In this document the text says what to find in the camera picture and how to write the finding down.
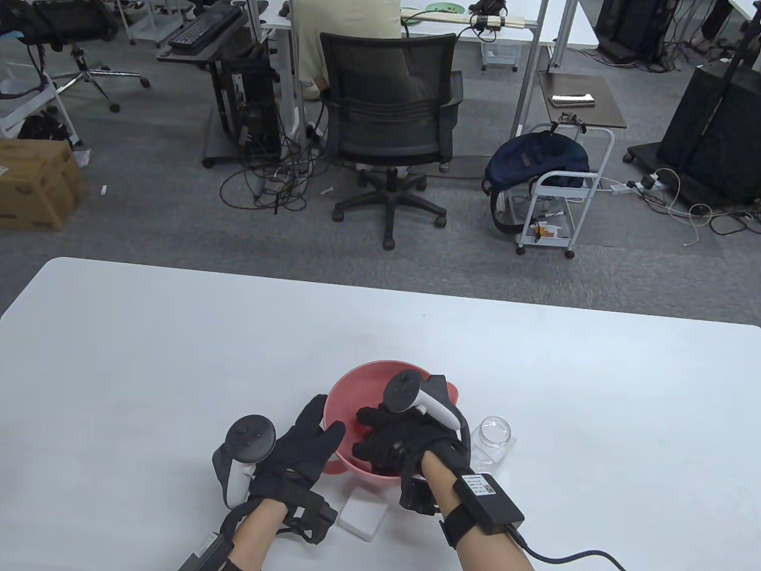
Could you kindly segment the person's right hand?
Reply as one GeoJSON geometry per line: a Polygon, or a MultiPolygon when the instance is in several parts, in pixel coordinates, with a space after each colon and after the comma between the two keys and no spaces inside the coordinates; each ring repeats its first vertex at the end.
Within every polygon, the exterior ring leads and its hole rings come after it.
{"type": "Polygon", "coordinates": [[[377,473],[402,478],[422,474],[427,452],[455,474],[470,472],[468,449],[457,433],[429,415],[415,409],[394,413],[385,407],[362,407],[356,419],[367,432],[351,447],[351,454],[369,462],[377,473]]]}

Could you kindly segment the person's left hand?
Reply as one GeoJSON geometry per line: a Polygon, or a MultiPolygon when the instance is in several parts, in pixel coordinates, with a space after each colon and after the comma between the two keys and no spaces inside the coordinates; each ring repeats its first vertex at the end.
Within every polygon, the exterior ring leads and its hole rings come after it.
{"type": "Polygon", "coordinates": [[[289,508],[310,502],[312,488],[345,436],[344,422],[322,427],[326,394],[307,403],[294,425],[279,437],[269,456],[256,465],[249,500],[268,498],[289,508]]]}

